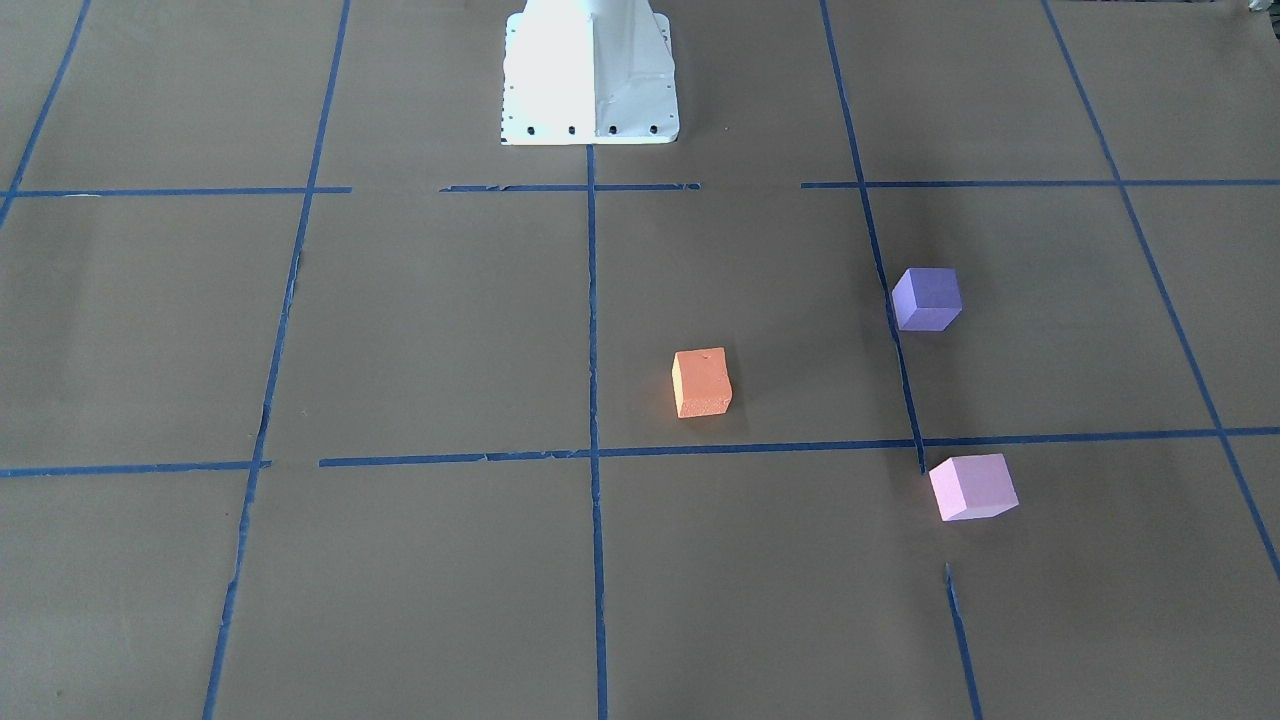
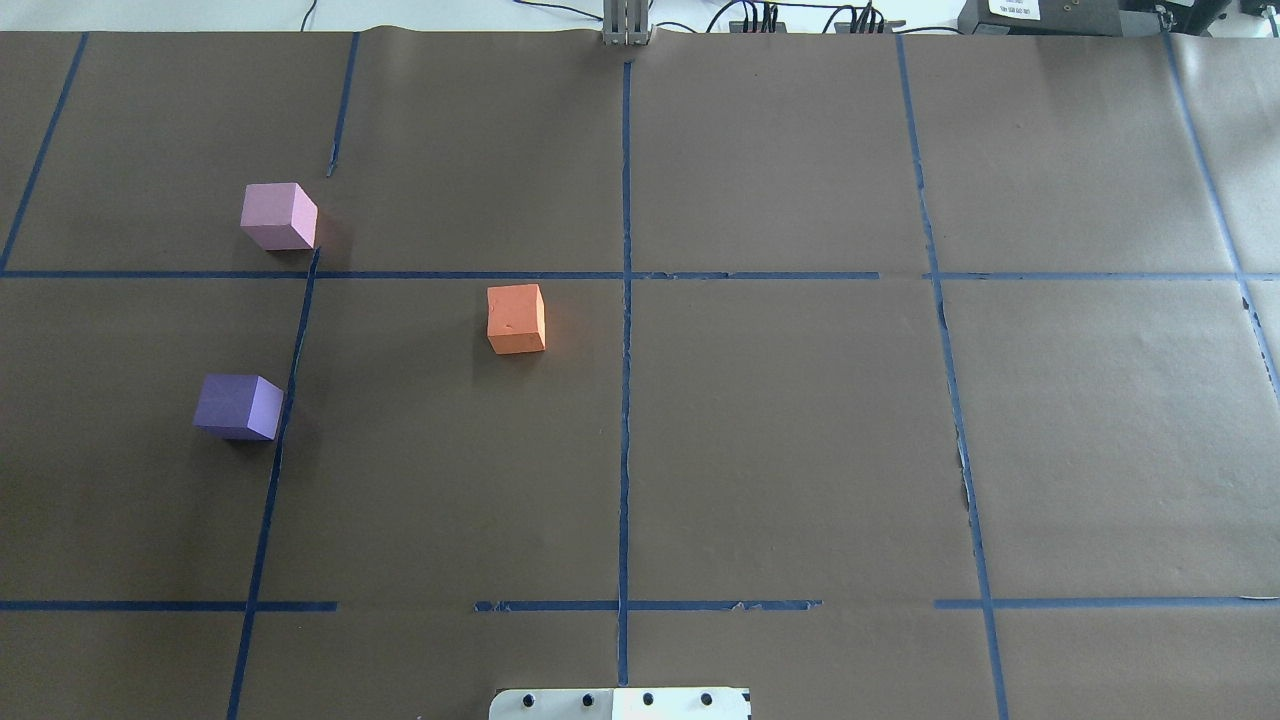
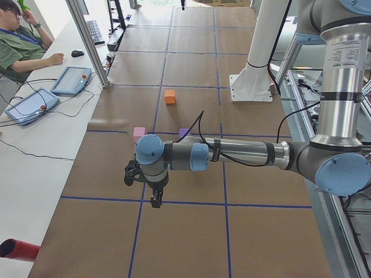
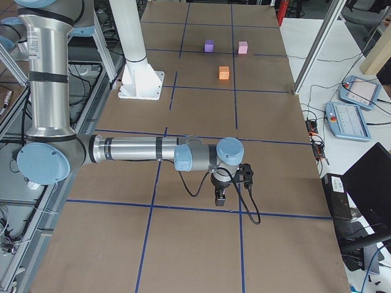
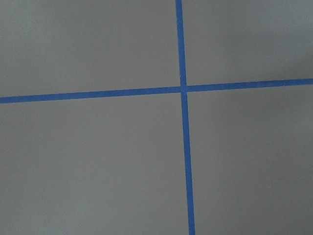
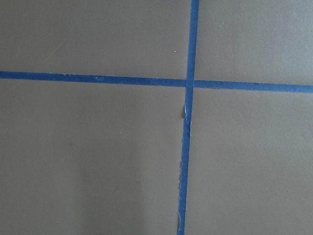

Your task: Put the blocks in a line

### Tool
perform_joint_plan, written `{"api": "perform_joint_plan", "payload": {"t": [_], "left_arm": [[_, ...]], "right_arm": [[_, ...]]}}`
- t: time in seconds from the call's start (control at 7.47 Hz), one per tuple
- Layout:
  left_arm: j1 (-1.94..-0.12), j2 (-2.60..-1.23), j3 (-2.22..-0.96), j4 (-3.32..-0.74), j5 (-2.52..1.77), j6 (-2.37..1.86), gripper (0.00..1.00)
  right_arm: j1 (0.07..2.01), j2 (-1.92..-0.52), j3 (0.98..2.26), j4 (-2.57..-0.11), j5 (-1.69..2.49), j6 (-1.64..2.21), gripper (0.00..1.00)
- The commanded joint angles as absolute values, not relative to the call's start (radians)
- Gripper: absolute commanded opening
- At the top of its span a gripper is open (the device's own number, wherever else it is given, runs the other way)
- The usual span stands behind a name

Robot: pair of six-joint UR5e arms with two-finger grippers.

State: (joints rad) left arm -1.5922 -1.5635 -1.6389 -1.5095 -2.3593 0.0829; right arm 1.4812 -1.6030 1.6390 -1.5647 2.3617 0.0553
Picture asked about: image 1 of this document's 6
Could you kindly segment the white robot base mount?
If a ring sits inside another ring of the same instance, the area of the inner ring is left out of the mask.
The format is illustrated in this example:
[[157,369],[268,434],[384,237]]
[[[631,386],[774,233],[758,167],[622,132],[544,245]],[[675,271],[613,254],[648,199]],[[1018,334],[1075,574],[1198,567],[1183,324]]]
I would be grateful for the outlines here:
[[527,1],[506,20],[506,146],[672,143],[669,18],[648,1]]

